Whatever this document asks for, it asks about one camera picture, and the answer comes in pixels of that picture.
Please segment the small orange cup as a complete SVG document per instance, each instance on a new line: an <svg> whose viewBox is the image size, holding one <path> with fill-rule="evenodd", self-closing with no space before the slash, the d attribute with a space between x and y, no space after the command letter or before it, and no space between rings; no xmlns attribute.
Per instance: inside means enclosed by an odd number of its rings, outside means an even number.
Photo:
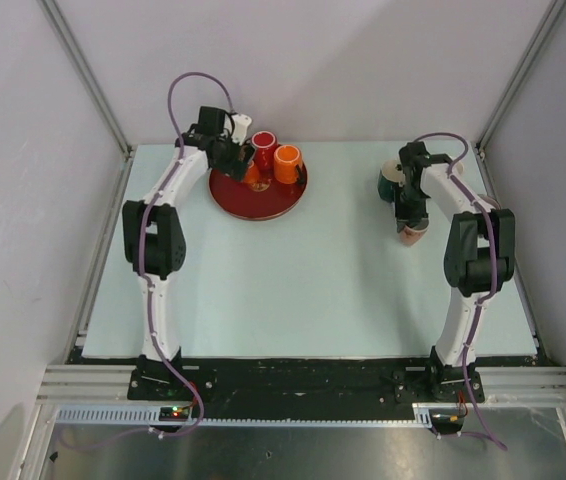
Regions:
<svg viewBox="0 0 566 480"><path fill-rule="evenodd" d="M256 185L260 182L260 170L253 160L248 162L243 182L250 186Z"/></svg>

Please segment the dark green mug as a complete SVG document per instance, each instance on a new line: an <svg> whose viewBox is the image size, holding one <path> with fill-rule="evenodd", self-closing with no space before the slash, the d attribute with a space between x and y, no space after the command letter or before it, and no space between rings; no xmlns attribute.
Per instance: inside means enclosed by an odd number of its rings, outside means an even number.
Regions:
<svg viewBox="0 0 566 480"><path fill-rule="evenodd" d="M391 204L395 195L404 185L405 176L399 160L386 161L379 172L377 192L381 200Z"/></svg>

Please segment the small pink square mug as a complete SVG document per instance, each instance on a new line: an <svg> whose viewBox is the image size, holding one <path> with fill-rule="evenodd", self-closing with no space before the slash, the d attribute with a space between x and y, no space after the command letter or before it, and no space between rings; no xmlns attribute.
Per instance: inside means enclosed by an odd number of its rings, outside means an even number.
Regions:
<svg viewBox="0 0 566 480"><path fill-rule="evenodd" d="M399 240L404 246L411 247L423 238L427 233L428 227L429 224L427 222L421 222L414 227L405 225L398 233Z"/></svg>

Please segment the large orange mug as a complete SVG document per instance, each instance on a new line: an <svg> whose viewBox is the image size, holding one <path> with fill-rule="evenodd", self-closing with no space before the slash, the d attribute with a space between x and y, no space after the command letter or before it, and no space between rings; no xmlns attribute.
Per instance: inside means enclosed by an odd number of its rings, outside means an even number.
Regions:
<svg viewBox="0 0 566 480"><path fill-rule="evenodd" d="M294 145L280 145L274 152L274 177L281 184L294 184L303 169L301 150Z"/></svg>

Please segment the tall pink mug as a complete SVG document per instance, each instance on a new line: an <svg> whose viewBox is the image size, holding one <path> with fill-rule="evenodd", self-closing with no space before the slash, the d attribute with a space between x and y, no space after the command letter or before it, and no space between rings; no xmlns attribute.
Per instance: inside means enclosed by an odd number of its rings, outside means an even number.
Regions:
<svg viewBox="0 0 566 480"><path fill-rule="evenodd" d="M454 164L453 173L457 176L462 176L464 172L464 165L461 161L458 161Z"/></svg>

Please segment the lilac ribbed mug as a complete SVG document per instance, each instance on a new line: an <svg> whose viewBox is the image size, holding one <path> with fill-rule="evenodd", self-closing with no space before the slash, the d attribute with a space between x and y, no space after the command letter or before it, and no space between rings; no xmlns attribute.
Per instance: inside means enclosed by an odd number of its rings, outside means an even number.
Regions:
<svg viewBox="0 0 566 480"><path fill-rule="evenodd" d="M498 203L497 200L495 200L494 198L490 197L489 195L485 195L485 194L480 194L479 197L486 202L487 204L489 204L493 209L500 209L501 206Z"/></svg>

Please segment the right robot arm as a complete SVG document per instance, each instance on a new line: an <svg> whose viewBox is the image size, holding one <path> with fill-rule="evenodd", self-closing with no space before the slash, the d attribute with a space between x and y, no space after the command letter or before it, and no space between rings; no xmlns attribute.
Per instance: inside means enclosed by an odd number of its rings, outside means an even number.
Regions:
<svg viewBox="0 0 566 480"><path fill-rule="evenodd" d="M474 343L483 314L514 275L515 215L480 198L457 175L448 155L430 153L422 141L402 147L399 164L403 180L394 194L399 235L407 239L429 224L428 201L449 220L443 257L444 276L451 288L449 308L415 387L436 400L450 401L463 389L473 390Z"/></svg>

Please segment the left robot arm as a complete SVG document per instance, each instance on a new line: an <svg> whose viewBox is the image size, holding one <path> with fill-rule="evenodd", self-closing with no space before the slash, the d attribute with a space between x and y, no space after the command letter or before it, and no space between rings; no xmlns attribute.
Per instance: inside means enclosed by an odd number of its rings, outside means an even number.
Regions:
<svg viewBox="0 0 566 480"><path fill-rule="evenodd" d="M170 330L170 281L184 264L187 246L179 206L208 172L244 179L255 148L248 139L250 116L203 106L195 123L177 137L174 153L141 200L122 207L124 255L137 274L144 316L142 352L131 379L164 399L177 397L185 376L178 369L181 342Z"/></svg>

